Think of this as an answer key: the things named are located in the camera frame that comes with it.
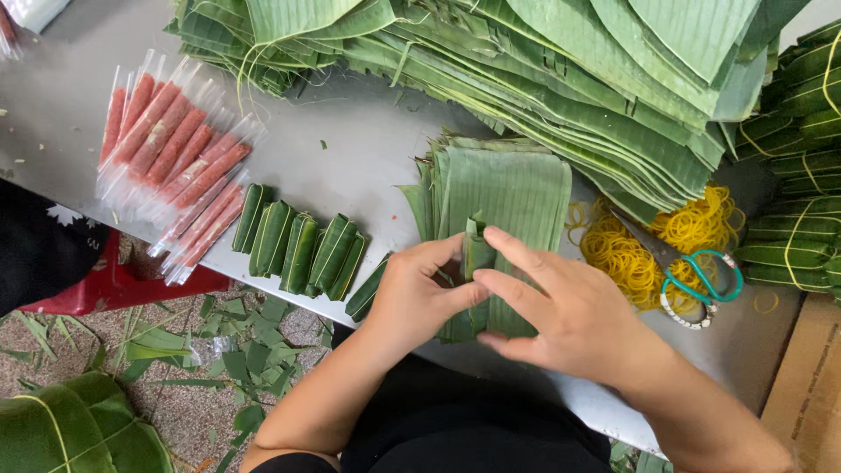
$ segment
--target green scissors handle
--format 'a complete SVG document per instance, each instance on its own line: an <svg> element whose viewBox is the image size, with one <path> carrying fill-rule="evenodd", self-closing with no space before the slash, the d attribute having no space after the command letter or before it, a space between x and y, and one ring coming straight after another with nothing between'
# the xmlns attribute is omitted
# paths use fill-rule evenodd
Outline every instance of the green scissors handle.
<svg viewBox="0 0 841 473"><path fill-rule="evenodd" d="M703 269L696 261L696 258L701 254L711 254L712 256L719 257L730 269L733 270L734 278L736 279L736 287L732 291L728 292L727 294L720 294L715 287L713 287L712 282L706 277L704 274ZM665 294L666 288L669 284L674 284L680 290L684 291L686 294L695 297L697 300L700 300L705 306L711 306L715 303L715 301L720 302L729 302L733 299L736 299L738 295L742 292L742 287L744 286L744 278L742 277L742 272L739 271L739 268L736 266L736 262L733 261L733 258L730 255L720 253L714 250L699 250L692 253L690 256L683 255L680 257L692 267L692 270L701 278L701 282L706 287L706 290L710 292L710 295L703 295L700 292L693 290L688 285L684 284L679 279L675 278L669 268L664 269L664 273L666 274L666 280L663 281L663 287L660 288L660 294Z"/></svg>

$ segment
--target scissors blade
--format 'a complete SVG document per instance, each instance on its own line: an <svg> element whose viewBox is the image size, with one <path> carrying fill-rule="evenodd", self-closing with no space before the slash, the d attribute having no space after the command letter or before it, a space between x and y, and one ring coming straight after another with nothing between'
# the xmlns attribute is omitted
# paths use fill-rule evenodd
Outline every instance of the scissors blade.
<svg viewBox="0 0 841 473"><path fill-rule="evenodd" d="M663 271L675 260L683 256L683 253L677 248L669 245L667 242L652 235L648 230L640 225L635 218L630 216L625 210L622 210L614 205L610 206L613 215L619 219L620 222L634 235L645 249L647 249L654 257L654 261Z"/></svg>

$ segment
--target red plastic stool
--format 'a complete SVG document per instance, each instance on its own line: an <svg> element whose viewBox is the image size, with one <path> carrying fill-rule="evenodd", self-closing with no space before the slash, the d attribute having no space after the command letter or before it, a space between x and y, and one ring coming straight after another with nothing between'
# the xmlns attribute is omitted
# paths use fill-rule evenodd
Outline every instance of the red plastic stool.
<svg viewBox="0 0 841 473"><path fill-rule="evenodd" d="M94 311L113 311L229 288L230 278L201 265L180 286L169 287L163 279L135 279L130 264L119 264L119 231L112 229L102 256L85 279L54 297L20 307L20 310L84 316Z"/></svg>

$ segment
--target stack of banana leaves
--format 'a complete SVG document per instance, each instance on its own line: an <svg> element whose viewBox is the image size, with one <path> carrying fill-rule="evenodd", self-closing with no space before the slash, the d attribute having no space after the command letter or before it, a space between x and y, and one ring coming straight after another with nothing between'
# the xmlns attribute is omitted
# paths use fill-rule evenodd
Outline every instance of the stack of banana leaves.
<svg viewBox="0 0 841 473"><path fill-rule="evenodd" d="M422 241L467 232L461 279L471 280L477 268L523 277L484 242L487 225L508 231L529 247L558 250L572 174L569 165L545 146L529 138L481 141L445 131L415 162L420 183L398 188L409 201ZM450 319L437 336L458 343L483 330L509 337L537 335L531 324L494 295L486 304Z"/></svg>
<svg viewBox="0 0 841 473"><path fill-rule="evenodd" d="M807 0L180 0L181 52L279 95L341 58L568 160L640 221L703 195Z"/></svg>
<svg viewBox="0 0 841 473"><path fill-rule="evenodd" d="M3 471L172 473L155 429L114 380L90 372L0 401Z"/></svg>
<svg viewBox="0 0 841 473"><path fill-rule="evenodd" d="M282 200L275 202L271 186L252 184L232 246L235 252L251 255L251 276L280 276L280 290L345 300L366 242L344 215L319 229L308 213Z"/></svg>
<svg viewBox="0 0 841 473"><path fill-rule="evenodd" d="M785 199L841 194L841 19L797 40L762 89L736 158L768 160Z"/></svg>
<svg viewBox="0 0 841 473"><path fill-rule="evenodd" d="M748 222L736 256L749 284L795 287L835 295L841 306L841 196L773 203Z"/></svg>

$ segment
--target cardboard box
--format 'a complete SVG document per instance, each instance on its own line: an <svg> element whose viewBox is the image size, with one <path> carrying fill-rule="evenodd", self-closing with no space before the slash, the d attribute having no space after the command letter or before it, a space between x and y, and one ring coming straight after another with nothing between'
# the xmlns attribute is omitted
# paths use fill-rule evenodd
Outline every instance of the cardboard box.
<svg viewBox="0 0 841 473"><path fill-rule="evenodd" d="M774 380L762 423L804 473L841 472L841 309L810 294Z"/></svg>

